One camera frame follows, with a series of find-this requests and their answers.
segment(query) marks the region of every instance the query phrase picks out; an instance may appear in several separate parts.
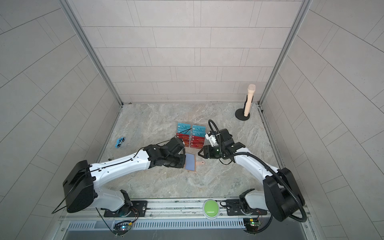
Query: green button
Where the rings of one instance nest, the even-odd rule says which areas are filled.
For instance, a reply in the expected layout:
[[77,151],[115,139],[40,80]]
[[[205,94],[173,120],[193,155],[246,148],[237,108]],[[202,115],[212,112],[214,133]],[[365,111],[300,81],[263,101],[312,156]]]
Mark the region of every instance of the green button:
[[214,200],[207,200],[204,205],[204,212],[208,217],[216,217],[218,215],[218,204]]

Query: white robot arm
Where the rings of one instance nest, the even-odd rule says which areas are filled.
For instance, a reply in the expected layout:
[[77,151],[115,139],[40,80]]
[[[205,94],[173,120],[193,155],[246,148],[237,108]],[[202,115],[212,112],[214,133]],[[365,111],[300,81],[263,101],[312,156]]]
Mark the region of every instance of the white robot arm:
[[[264,193],[250,189],[240,195],[241,209],[245,213],[252,212],[255,208],[268,209],[277,220],[282,221],[292,217],[292,213],[296,210],[302,209],[304,199],[288,169],[279,170],[277,167],[266,164],[254,156],[242,143],[234,143],[227,129],[211,130],[206,134],[206,138],[211,145],[205,145],[199,152],[199,156],[206,159],[231,159],[245,167],[263,183]],[[112,212],[122,209],[129,211],[132,203],[127,192],[103,188],[105,183],[155,166],[183,168],[184,164],[185,146],[178,138],[172,138],[163,146],[149,145],[135,154],[109,162],[91,165],[88,165],[86,160],[78,162],[63,183],[67,212],[78,212],[87,207],[109,209]]]

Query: wire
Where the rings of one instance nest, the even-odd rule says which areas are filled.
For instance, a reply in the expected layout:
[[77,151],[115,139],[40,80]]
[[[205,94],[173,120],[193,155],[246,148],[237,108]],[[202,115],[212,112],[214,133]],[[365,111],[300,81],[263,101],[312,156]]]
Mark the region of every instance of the wire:
[[99,215],[101,216],[101,219],[103,220],[103,222],[105,223],[105,225],[107,225],[108,229],[111,231],[111,233],[113,233],[113,235],[116,235],[112,230],[111,228],[108,226],[108,224],[105,222],[103,216],[100,214],[99,210],[96,208],[97,212],[99,213]]
[[[211,126],[211,123],[213,124],[213,126],[215,127],[215,130],[216,130],[216,133],[215,131],[213,130],[212,126]],[[296,217],[294,215],[290,215],[289,217],[296,220],[296,221],[299,221],[299,222],[306,222],[307,221],[307,215],[305,213],[305,210],[303,208],[303,205],[301,204],[301,201],[299,200],[299,198],[296,196],[296,194],[292,191],[292,189],[288,186],[288,184],[286,182],[284,182],[284,180],[275,172],[273,171],[268,164],[266,164],[263,160],[261,160],[260,158],[256,157],[255,155],[251,154],[250,152],[235,152],[234,154],[231,154],[229,156],[223,156],[223,152],[222,152],[222,145],[221,145],[221,138],[220,137],[217,137],[219,134],[220,134],[220,131],[217,127],[217,125],[215,124],[214,121],[212,121],[211,119],[208,120],[208,125],[212,131],[212,133],[215,134],[216,136],[216,139],[218,140],[218,145],[219,145],[219,154],[220,156],[222,157],[222,159],[229,159],[230,157],[234,157],[234,156],[238,156],[238,155],[246,155],[246,156],[249,156],[249,157],[252,157],[254,158],[256,161],[258,161],[259,163],[261,163],[263,165],[263,167],[269,171],[270,173],[272,173],[272,175],[274,176],[274,178],[276,179],[276,181],[282,185],[287,191],[288,193],[292,196],[293,200],[295,201],[295,203],[297,204],[297,206],[299,207],[299,210],[300,210],[300,213],[302,215],[301,218],[299,217]]]

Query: tile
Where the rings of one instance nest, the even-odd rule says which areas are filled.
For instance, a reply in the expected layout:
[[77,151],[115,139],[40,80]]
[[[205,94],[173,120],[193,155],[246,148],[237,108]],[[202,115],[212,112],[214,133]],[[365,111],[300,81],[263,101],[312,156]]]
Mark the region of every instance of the tile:
[[348,183],[347,181],[345,181],[345,178],[341,175],[340,177],[334,178],[332,180],[329,180],[328,182],[323,183],[321,186],[323,187],[324,192],[327,193],[348,186]]
[[282,84],[283,80],[280,76],[280,74],[277,74],[276,75],[276,78],[273,80],[272,82],[272,86],[271,86],[271,89],[272,91],[276,94],[277,91],[279,90],[281,84]]
[[135,1],[141,26],[194,26],[190,1]]
[[49,114],[49,112],[47,112],[44,108],[42,108],[38,104],[32,109],[32,111],[34,111],[34,113],[39,115],[42,119],[47,121],[53,127],[57,127],[57,125],[59,124],[59,121],[54,116]]
[[111,82],[131,82],[125,67],[104,67]]
[[316,174],[309,161],[305,161],[298,166],[297,172],[300,175],[300,180],[305,187],[305,191],[308,194],[308,198],[311,201],[320,225],[323,227],[339,225],[340,222],[338,217],[336,216],[327,195],[324,193],[319,180],[316,178]]
[[202,48],[201,66],[239,66],[241,48]]
[[369,44],[373,44],[384,32],[384,18],[381,18],[380,21],[375,25],[374,28],[369,32],[369,34],[364,38]]
[[81,56],[72,42],[66,41],[32,64],[24,73],[48,93],[80,61]]
[[321,16],[364,39],[383,16],[384,2],[348,0],[326,1]]
[[[338,190],[327,193],[327,197],[331,202],[342,226],[347,234],[348,239],[380,239],[378,232],[365,213],[359,200],[350,187],[343,187]],[[356,228],[356,225],[351,222],[354,216],[358,215],[361,220],[361,226]]]
[[379,232],[380,236],[384,236],[384,221],[373,222],[376,230]]
[[50,217],[30,215],[17,235],[16,240],[41,240],[51,221],[52,218]]
[[115,96],[113,95],[113,93],[111,93],[110,89],[108,89],[104,95],[101,97],[101,100],[103,101],[103,103],[105,104],[105,106],[110,109],[113,102],[115,101]]
[[97,27],[84,26],[82,27],[89,42],[94,48],[106,48],[103,38]]
[[289,91],[287,85],[284,82],[281,83],[281,86],[276,93],[276,97],[279,100],[280,105],[283,108],[289,123],[293,124],[294,121],[303,112],[303,110],[301,109],[295,97],[292,95],[291,91]]
[[305,155],[305,153],[303,153],[298,158],[296,158],[293,161],[293,163],[294,163],[295,167],[298,167],[300,164],[302,164],[303,162],[305,162],[307,160],[308,160],[307,155]]
[[53,174],[55,174],[55,172],[59,168],[59,166],[57,166],[56,164],[53,164],[50,161],[47,161],[44,158],[41,158],[37,155],[32,159],[31,164],[39,168],[42,168],[44,170],[47,170],[48,172],[51,172]]
[[5,32],[12,29],[12,27],[6,22],[6,20],[0,15],[0,29]]
[[281,108],[281,106],[279,101],[276,98],[276,95],[273,93],[273,91],[269,91],[269,93],[266,96],[266,101],[268,103],[269,108],[271,109],[273,116],[275,116],[279,111],[279,109]]
[[0,210],[4,217],[0,219],[0,231],[4,239],[16,238],[52,177],[52,173],[34,165],[28,165],[0,203]]
[[134,103],[164,103],[168,101],[166,94],[133,94],[130,97]]
[[293,41],[288,56],[311,83],[327,65],[327,62],[299,37]]
[[293,130],[295,130],[306,117],[307,116],[305,115],[305,113],[302,112],[300,116],[292,123]]
[[79,52],[81,58],[85,58],[88,55],[87,51],[85,50],[83,44],[80,42],[80,39],[77,35],[71,37],[71,42],[76,48],[77,52]]
[[54,33],[54,31],[52,30],[52,28],[49,26],[49,24],[47,23],[47,21],[44,19],[44,16],[42,17],[39,17],[36,19],[40,26],[44,29],[44,31],[47,33],[47,35],[49,36],[49,38],[52,40],[52,42],[56,45],[56,46],[59,46],[61,44],[59,38],[56,36],[56,34]]
[[202,1],[201,26],[248,27],[254,2]]
[[297,81],[301,77],[301,71],[296,67],[292,60],[287,56],[280,67],[279,74],[285,84],[292,91]]
[[115,118],[117,116],[117,113],[119,112],[120,106],[118,102],[115,100],[111,108],[109,109],[107,115],[105,116],[103,122],[101,123],[101,126],[95,136],[95,140],[97,140],[100,143],[104,143],[107,135],[109,134],[110,128],[115,121]]
[[193,82],[163,82],[157,83],[157,86],[160,94],[195,93],[195,83]]
[[75,143],[70,147],[69,151],[67,150],[67,152],[63,162],[49,182],[44,193],[42,195],[40,194],[41,198],[38,201],[39,204],[56,207],[64,198],[63,180],[66,179],[74,165],[84,159],[86,154],[86,151]]
[[207,102],[244,102],[244,94],[207,94]]
[[168,102],[206,102],[206,94],[167,94]]
[[108,89],[104,80],[100,75],[88,85],[84,92],[78,98],[78,102],[87,110],[88,113],[92,113],[101,97]]
[[97,104],[89,116],[87,122],[84,124],[84,127],[81,129],[78,137],[86,144],[91,146],[92,141],[95,138],[106,115],[107,113],[104,111],[101,105]]
[[313,86],[359,142],[384,130],[384,115],[347,79],[327,65]]
[[77,110],[79,110],[81,112],[81,114],[85,118],[89,118],[88,111],[79,103],[79,101],[76,101],[73,105],[74,105],[75,108],[77,108]]
[[85,75],[85,77],[88,79],[88,82],[92,82],[93,79],[99,73],[89,56],[84,58],[78,64],[78,67],[80,68],[81,72]]
[[129,7],[129,12],[131,13],[132,21],[134,26],[141,26],[139,15],[136,10],[136,4],[135,1],[133,0],[128,0],[128,7]]
[[23,73],[0,88],[0,140],[2,140],[27,113],[44,97]]
[[246,66],[273,67],[279,57],[280,48],[249,49]]
[[342,173],[338,165],[332,159],[308,119],[304,119],[296,128],[295,133],[321,184],[341,176]]
[[116,83],[121,94],[154,94],[152,83]]
[[133,26],[126,1],[73,0],[85,26]]
[[340,137],[341,135],[343,135],[347,131],[348,131],[348,128],[344,125],[344,123],[341,123],[339,126],[337,126],[335,129],[333,129],[330,133],[328,133],[321,140],[323,141],[325,146],[328,146],[331,142],[335,141],[338,137]]
[[249,21],[249,27],[256,27],[261,6],[262,2],[255,1],[255,4],[253,5],[251,20]]
[[308,11],[297,35],[317,51],[332,25],[333,23],[320,15],[313,11]]
[[381,188],[384,174],[350,132],[336,139],[327,146],[327,149],[370,220],[382,220],[384,209],[381,207],[381,199],[384,197],[384,192]]
[[72,70],[45,95],[39,105],[61,121],[85,88],[79,76]]
[[53,130],[41,117],[29,112],[0,142],[0,159],[7,159],[0,163],[0,195],[7,194]]
[[179,82],[216,81],[217,67],[176,67]]
[[300,2],[263,2],[256,27],[290,28],[295,20]]
[[210,47],[258,48],[264,31],[264,28],[212,28]]
[[98,48],[106,66],[146,66],[141,48]]
[[222,82],[252,82],[256,81],[261,67],[223,67]]
[[107,48],[154,48],[152,28],[98,27]]
[[201,1],[193,2],[194,26],[201,26]]
[[248,53],[249,53],[249,48],[243,48],[243,53],[241,55],[241,60],[240,60],[240,66],[244,67],[245,63],[247,62],[248,58]]
[[276,120],[276,124],[279,127],[281,136],[284,139],[291,158],[293,160],[297,159],[304,153],[304,151],[291,127],[291,124],[288,122],[285,113],[282,113],[279,119]]
[[153,28],[153,34],[158,48],[209,48],[211,29],[162,27]]
[[237,93],[247,94],[248,93],[248,86],[249,86],[249,84],[254,84],[256,86],[256,90],[255,90],[254,94],[262,94],[263,91],[264,91],[265,85],[266,85],[266,83],[255,83],[255,82],[248,82],[248,83],[246,83],[246,82],[241,82]]
[[176,67],[169,67],[169,69],[172,77],[172,82],[177,82]]
[[172,82],[169,67],[131,67],[136,82]]
[[3,33],[0,35],[0,73],[12,79],[55,47],[35,20]]
[[193,48],[148,48],[153,66],[194,66]]
[[341,225],[322,227],[326,237],[347,237]]
[[381,171],[384,171],[384,146],[382,144],[383,141],[384,132],[381,132],[361,144],[361,146],[369,154],[369,156],[381,169]]
[[60,42],[63,43],[75,35],[71,24],[61,9],[44,15],[44,19],[59,38]]
[[74,141],[79,147],[81,147],[82,149],[84,149],[85,151],[88,151],[89,149],[89,145],[86,144],[83,140],[81,140],[79,137],[76,138],[76,140]]
[[266,119],[268,121],[268,124],[271,128],[271,131],[272,131],[272,134],[275,134],[276,131],[279,130],[279,128],[277,127],[277,124],[275,122],[275,119],[273,118],[273,114],[271,112],[271,109],[269,108],[268,106],[268,103],[266,103],[264,106],[263,106],[263,110],[264,110],[264,113],[265,113],[265,116],[266,116]]
[[384,53],[344,29],[337,31],[322,56],[368,99],[384,89]]
[[196,94],[200,94],[200,82],[195,82],[195,92]]
[[55,208],[53,207],[36,204],[35,208],[31,212],[31,215],[52,218],[54,215],[52,215],[51,212],[53,212],[54,209]]
[[295,165],[292,161],[291,155],[290,155],[290,153],[289,153],[289,151],[285,145],[284,139],[281,136],[281,133],[279,130],[276,131],[276,133],[274,134],[274,137],[275,137],[275,142],[276,142],[277,148],[278,148],[279,153],[280,153],[280,157],[283,160],[285,167],[288,168],[292,172],[295,179],[300,179],[300,176],[298,175],[298,173],[296,171],[296,168],[295,168]]
[[78,66],[76,66],[76,67],[73,68],[73,70],[76,72],[77,76],[79,76],[79,78],[83,81],[84,85],[88,86],[89,85],[89,81],[85,77],[83,72],[80,70],[80,68]]
[[37,154],[60,165],[85,122],[86,118],[79,110],[71,107]]
[[304,80],[295,98],[320,138],[341,124],[341,120],[308,80]]
[[233,93],[233,82],[201,82],[200,93]]
[[8,81],[3,75],[0,74],[0,88],[4,86]]
[[282,48],[291,28],[265,28],[261,48]]
[[14,28],[59,8],[57,2],[49,0],[4,0],[0,15]]
[[321,42],[319,48],[316,50],[318,54],[323,54],[325,48],[328,46],[332,38],[335,36],[337,31],[339,30],[339,26],[336,24],[333,24],[327,35],[325,36],[324,40]]
[[96,141],[93,140],[91,147],[89,148],[87,155],[85,155],[84,160],[87,160],[88,163],[94,163],[97,162],[97,159],[99,157],[100,151],[102,149],[102,145]]

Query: metal frame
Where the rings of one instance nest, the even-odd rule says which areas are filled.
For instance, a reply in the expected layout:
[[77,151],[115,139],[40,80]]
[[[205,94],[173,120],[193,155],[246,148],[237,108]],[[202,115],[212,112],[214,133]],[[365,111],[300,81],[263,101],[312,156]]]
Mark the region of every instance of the metal frame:
[[93,47],[90,44],[90,41],[88,40],[87,36],[85,35],[83,28],[80,26],[79,21],[77,20],[76,16],[73,13],[73,10],[71,9],[71,6],[68,4],[67,0],[58,0],[60,7],[62,8],[64,14],[66,15],[68,21],[70,22],[71,26],[73,27],[75,33],[80,39],[80,42],[83,44],[85,50],[87,51],[89,57],[91,58],[92,62],[96,66],[96,69],[99,71],[100,76],[104,79],[106,82],[108,88],[115,96],[116,100],[118,101],[119,105],[122,106],[122,101],[117,93],[115,87],[112,84],[112,81],[110,80],[107,72],[105,71],[103,65],[101,64],[99,58],[96,55],[96,52],[94,51]]
[[271,73],[269,80],[265,86],[265,89],[262,93],[262,96],[261,96],[260,101],[259,101],[259,105],[262,105],[264,103],[265,98],[266,98],[269,90],[271,89],[272,83],[275,80],[276,75],[279,72],[279,69],[280,69],[280,67],[284,61],[284,58],[287,55],[288,50],[291,47],[292,42],[295,39],[297,32],[299,31],[300,25],[303,22],[304,17],[306,15],[306,13],[308,12],[308,9],[310,8],[311,2],[312,2],[312,0],[303,0],[302,4],[300,6],[300,9],[297,12],[296,18],[293,22],[293,25],[291,27],[291,30],[289,31],[289,34],[285,40],[284,46],[281,49],[280,55],[276,61],[275,66],[273,67],[272,73]]

